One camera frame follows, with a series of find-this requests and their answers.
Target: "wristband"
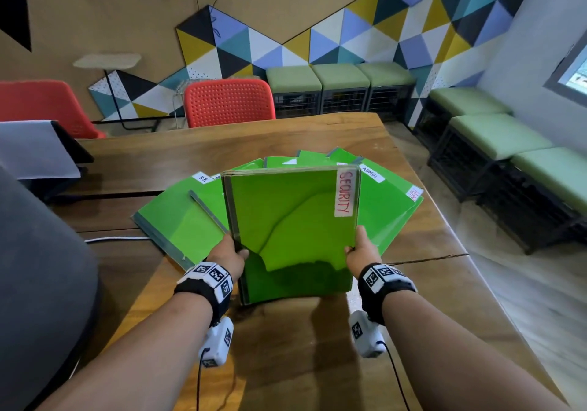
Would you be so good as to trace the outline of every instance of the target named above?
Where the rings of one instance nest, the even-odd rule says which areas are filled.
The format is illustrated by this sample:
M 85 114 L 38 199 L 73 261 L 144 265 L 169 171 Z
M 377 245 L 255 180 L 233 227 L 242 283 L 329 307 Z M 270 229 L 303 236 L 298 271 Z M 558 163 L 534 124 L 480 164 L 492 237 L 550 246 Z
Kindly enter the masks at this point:
M 228 311 L 232 292 L 232 277 L 219 264 L 203 261 L 180 278 L 173 293 L 177 294 L 178 292 L 191 292 L 208 300 L 212 306 L 210 327 L 213 327 Z
M 393 266 L 377 262 L 363 268 L 358 285 L 363 311 L 367 312 L 371 321 L 384 326 L 382 307 L 386 295 L 397 291 L 418 292 L 406 275 Z

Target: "stack of folders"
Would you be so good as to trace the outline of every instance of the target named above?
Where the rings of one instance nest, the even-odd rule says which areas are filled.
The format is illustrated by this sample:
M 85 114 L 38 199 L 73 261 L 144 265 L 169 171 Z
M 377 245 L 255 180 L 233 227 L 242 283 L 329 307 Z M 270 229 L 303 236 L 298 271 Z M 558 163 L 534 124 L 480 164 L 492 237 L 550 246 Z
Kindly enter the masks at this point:
M 268 156 L 214 176 L 198 171 L 133 216 L 183 270 L 225 233 L 250 251 L 245 305 L 348 292 L 345 247 L 356 225 L 385 252 L 422 202 L 423 190 L 341 148 Z

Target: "person's left hand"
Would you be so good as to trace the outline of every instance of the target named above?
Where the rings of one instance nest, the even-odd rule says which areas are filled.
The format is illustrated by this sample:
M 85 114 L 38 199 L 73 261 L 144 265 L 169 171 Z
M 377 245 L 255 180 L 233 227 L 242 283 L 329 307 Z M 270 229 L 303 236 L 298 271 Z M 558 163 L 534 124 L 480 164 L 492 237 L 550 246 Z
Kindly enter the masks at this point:
M 232 282 L 236 283 L 242 275 L 242 271 L 245 268 L 245 260 L 248 257 L 249 251 L 247 249 L 243 249 L 238 253 L 234 251 L 234 241 L 230 235 L 226 234 L 212 248 L 206 261 L 215 262 L 224 267 L 230 273 Z

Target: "white electronic device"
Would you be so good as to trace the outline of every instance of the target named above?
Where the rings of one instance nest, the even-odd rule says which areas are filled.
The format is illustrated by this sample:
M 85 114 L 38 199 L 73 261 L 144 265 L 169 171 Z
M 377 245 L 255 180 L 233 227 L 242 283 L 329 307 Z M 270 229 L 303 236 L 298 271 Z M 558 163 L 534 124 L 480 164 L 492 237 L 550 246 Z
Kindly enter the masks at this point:
M 198 351 L 199 360 L 202 357 L 202 352 L 207 349 L 201 359 L 204 367 L 213 368 L 226 363 L 233 333 L 234 325 L 228 317 L 224 317 L 215 327 L 208 329 L 206 340 Z
M 349 317 L 350 332 L 357 352 L 364 358 L 375 358 L 385 352 L 379 325 L 372 322 L 365 311 L 354 311 Z

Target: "person's left arm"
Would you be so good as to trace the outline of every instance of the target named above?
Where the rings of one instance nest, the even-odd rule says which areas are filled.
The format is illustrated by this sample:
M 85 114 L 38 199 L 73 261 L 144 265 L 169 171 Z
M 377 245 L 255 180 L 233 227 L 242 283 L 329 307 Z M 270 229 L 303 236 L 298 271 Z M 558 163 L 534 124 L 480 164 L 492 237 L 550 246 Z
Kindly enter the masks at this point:
M 236 283 L 248 251 L 238 254 L 229 235 L 208 260 L 224 267 Z M 212 306 L 190 292 L 173 295 L 83 370 L 48 397 L 38 411 L 171 410 L 199 361 Z

